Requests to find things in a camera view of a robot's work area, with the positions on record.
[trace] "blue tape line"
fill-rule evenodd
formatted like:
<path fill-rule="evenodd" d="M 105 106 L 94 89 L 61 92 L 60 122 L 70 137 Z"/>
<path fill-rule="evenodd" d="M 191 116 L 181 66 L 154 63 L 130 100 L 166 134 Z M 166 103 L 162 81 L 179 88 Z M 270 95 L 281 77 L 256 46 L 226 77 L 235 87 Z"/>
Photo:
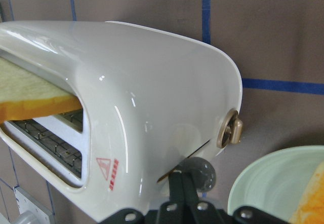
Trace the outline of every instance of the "blue tape line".
<path fill-rule="evenodd" d="M 3 182 L 8 188 L 10 188 L 13 191 L 11 186 L 9 184 L 7 184 L 2 178 L 0 178 L 0 181 Z"/>
<path fill-rule="evenodd" d="M 202 41 L 204 43 L 211 43 L 211 31 L 210 31 L 210 21 L 211 21 L 211 0 L 201 0 L 202 3 Z"/>
<path fill-rule="evenodd" d="M 9 3 L 9 9 L 10 9 L 10 13 L 11 13 L 11 19 L 12 19 L 12 20 L 15 20 L 15 17 L 14 17 L 14 11 L 13 11 L 13 9 L 12 9 L 11 0 L 8 0 L 8 3 Z"/>
<path fill-rule="evenodd" d="M 53 198 L 52 198 L 52 192 L 51 192 L 51 189 L 50 189 L 49 182 L 47 182 L 47 181 L 46 181 L 46 186 L 47 186 L 47 190 L 48 190 L 49 196 L 50 196 L 50 202 L 51 202 L 51 207 L 52 207 L 52 214 L 55 215 Z"/>
<path fill-rule="evenodd" d="M 70 4 L 71 4 L 72 19 L 73 19 L 73 21 L 76 21 L 74 0 L 70 0 Z"/>
<path fill-rule="evenodd" d="M 324 95 L 324 84 L 242 79 L 244 88 Z"/>
<path fill-rule="evenodd" d="M 4 202 L 4 205 L 5 205 L 5 210 L 6 210 L 6 214 L 7 214 L 7 219 L 8 219 L 8 221 L 10 222 L 10 218 L 9 218 L 9 214 L 8 214 L 8 209 L 7 209 L 7 205 L 6 205 L 5 198 L 4 198 L 4 193 L 2 192 L 1 186 L 0 186 L 0 193 L 1 193 L 2 200 L 3 200 L 3 202 Z"/>
<path fill-rule="evenodd" d="M 10 158 L 11 158 L 12 168 L 14 169 L 14 173 L 15 173 L 15 176 L 16 176 L 17 185 L 19 185 L 14 159 L 13 159 L 12 154 L 11 154 L 11 149 L 10 149 L 10 147 L 8 147 L 8 149 L 9 149 L 9 154 L 10 154 Z"/>

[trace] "toaster knob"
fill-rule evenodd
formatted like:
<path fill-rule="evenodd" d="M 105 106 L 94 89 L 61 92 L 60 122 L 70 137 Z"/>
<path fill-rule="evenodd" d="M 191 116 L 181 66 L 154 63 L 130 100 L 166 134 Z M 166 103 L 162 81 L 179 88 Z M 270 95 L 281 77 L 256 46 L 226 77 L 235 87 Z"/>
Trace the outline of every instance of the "toaster knob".
<path fill-rule="evenodd" d="M 208 192 L 216 184 L 215 169 L 209 161 L 203 158 L 186 158 L 176 166 L 175 170 L 190 173 L 198 192 Z"/>
<path fill-rule="evenodd" d="M 239 143 L 242 128 L 243 122 L 238 118 L 238 112 L 231 109 L 222 123 L 217 139 L 217 147 L 224 148 L 228 143 Z"/>

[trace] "bread slice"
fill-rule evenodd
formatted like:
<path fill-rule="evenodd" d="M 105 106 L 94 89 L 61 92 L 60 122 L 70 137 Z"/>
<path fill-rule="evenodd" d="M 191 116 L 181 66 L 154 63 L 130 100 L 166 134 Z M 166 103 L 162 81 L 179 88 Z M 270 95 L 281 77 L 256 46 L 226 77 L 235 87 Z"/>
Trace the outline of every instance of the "bread slice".
<path fill-rule="evenodd" d="M 316 168 L 289 222 L 292 224 L 324 223 L 324 162 Z"/>
<path fill-rule="evenodd" d="M 76 96 L 0 58 L 0 124 L 80 108 Z"/>

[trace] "wall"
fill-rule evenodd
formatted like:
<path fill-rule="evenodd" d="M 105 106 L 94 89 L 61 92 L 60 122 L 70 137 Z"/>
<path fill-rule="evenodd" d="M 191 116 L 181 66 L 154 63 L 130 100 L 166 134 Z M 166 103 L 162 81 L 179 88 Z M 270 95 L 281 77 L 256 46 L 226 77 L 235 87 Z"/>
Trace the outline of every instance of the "wall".
<path fill-rule="evenodd" d="M 205 42 L 210 40 L 226 52 L 243 78 L 241 117 L 246 125 L 243 146 L 238 150 L 230 146 L 212 162 L 218 176 L 223 178 L 210 195 L 220 199 L 224 208 L 235 177 L 251 161 L 278 147 L 294 146 L 287 140 L 292 136 L 300 139 L 312 135 L 314 144 L 322 144 L 324 124 L 318 112 L 324 106 L 324 0 L 0 0 L 0 3 L 5 21 L 125 21 Z M 255 147 L 260 140 L 266 144 Z M 233 167 L 225 171 L 220 166 L 233 154 L 245 157 L 231 162 Z M 52 210 L 56 223 L 94 223 L 0 141 L 0 212 L 10 221 L 18 216 L 12 190 L 17 185 Z"/>

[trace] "bowl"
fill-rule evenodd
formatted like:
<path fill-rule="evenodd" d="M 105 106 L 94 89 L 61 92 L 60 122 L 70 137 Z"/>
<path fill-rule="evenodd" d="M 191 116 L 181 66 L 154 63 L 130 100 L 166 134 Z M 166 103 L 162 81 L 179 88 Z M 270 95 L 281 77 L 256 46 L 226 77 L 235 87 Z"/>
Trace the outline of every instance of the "bowl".
<path fill-rule="evenodd" d="M 228 213 L 247 205 L 288 221 L 322 161 L 324 145 L 287 148 L 254 161 L 235 180 Z"/>

